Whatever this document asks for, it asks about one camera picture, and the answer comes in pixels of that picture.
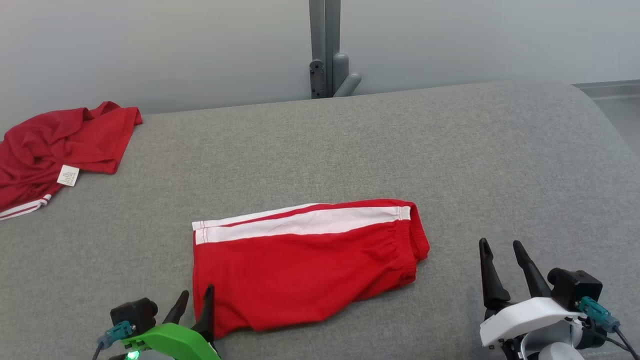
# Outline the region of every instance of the red garment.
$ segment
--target red garment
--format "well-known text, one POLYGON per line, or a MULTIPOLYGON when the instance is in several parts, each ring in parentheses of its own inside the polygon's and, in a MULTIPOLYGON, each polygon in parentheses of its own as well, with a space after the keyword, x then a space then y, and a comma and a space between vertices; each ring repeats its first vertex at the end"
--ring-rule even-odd
POLYGON ((214 336, 319 322, 415 280, 429 243, 412 202, 306 204, 193 223, 193 305, 216 288, 214 336))
POLYGON ((62 165, 114 174, 135 125, 138 108, 106 101, 98 108, 58 110, 14 126, 0 142, 0 220, 46 205, 63 186, 62 165))

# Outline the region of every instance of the white care label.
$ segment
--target white care label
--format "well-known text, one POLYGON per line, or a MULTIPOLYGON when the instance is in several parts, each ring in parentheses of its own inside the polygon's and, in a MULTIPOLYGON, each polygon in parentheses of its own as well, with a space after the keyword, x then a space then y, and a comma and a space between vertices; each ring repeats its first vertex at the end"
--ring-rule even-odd
POLYGON ((75 186, 78 173, 80 173, 80 169, 77 167, 62 165, 62 170, 60 170, 60 175, 58 175, 58 182, 62 185, 75 186))

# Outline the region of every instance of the gray fabric surface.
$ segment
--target gray fabric surface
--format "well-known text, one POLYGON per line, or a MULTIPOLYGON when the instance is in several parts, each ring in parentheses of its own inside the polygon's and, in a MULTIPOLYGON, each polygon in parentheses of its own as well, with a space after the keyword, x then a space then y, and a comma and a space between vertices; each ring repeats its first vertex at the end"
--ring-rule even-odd
MULTIPOLYGON (((88 359, 109 310, 191 289, 191 221, 306 202, 414 201, 417 280, 323 323, 217 342, 225 360, 502 359, 482 348, 478 239, 525 300, 511 242, 604 283, 640 348, 640 163, 580 90, 485 83, 144 117, 117 174, 0 222, 0 357, 88 359)), ((194 322, 189 306, 183 324, 194 322)), ((122 351, 116 344, 101 358, 122 351)), ((626 359, 606 345, 592 359, 626 359)))

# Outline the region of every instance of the white stripe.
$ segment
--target white stripe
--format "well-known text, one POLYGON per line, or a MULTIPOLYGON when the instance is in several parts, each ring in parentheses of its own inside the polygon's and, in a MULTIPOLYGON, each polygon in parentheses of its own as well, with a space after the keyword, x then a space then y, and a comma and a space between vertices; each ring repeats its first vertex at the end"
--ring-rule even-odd
POLYGON ((315 210, 230 227, 209 227, 202 232, 196 231, 195 238, 196 245, 199 245, 205 241, 213 243, 283 234, 337 234, 373 224, 409 220, 409 211, 409 206, 315 210))
POLYGON ((26 204, 15 206, 14 208, 4 210, 0 213, 0 221, 6 220, 8 218, 19 217, 20 215, 28 214, 30 212, 36 211, 40 209, 40 206, 46 205, 51 200, 51 195, 44 195, 43 199, 34 200, 31 202, 27 202, 26 204))
POLYGON ((243 221, 247 221, 247 220, 253 220, 255 218, 268 217, 270 215, 286 213, 287 211, 296 210, 296 209, 308 208, 309 206, 318 205, 318 204, 319 204, 318 202, 314 202, 314 203, 311 203, 311 204, 290 206, 288 208, 263 211, 261 213, 240 215, 238 217, 224 218, 224 219, 220 219, 220 220, 196 221, 196 222, 192 222, 191 226, 193 227, 193 230, 196 231, 198 229, 203 229, 205 227, 229 225, 229 224, 233 224, 234 222, 243 222, 243 221))

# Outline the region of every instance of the green light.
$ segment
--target green light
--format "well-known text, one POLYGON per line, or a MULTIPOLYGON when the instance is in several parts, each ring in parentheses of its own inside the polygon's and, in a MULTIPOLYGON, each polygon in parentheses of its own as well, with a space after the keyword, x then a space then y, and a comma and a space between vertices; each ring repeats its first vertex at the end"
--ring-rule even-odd
POLYGON ((139 351, 130 352, 130 353, 127 354, 127 359, 136 360, 138 358, 138 356, 140 356, 140 352, 139 351))

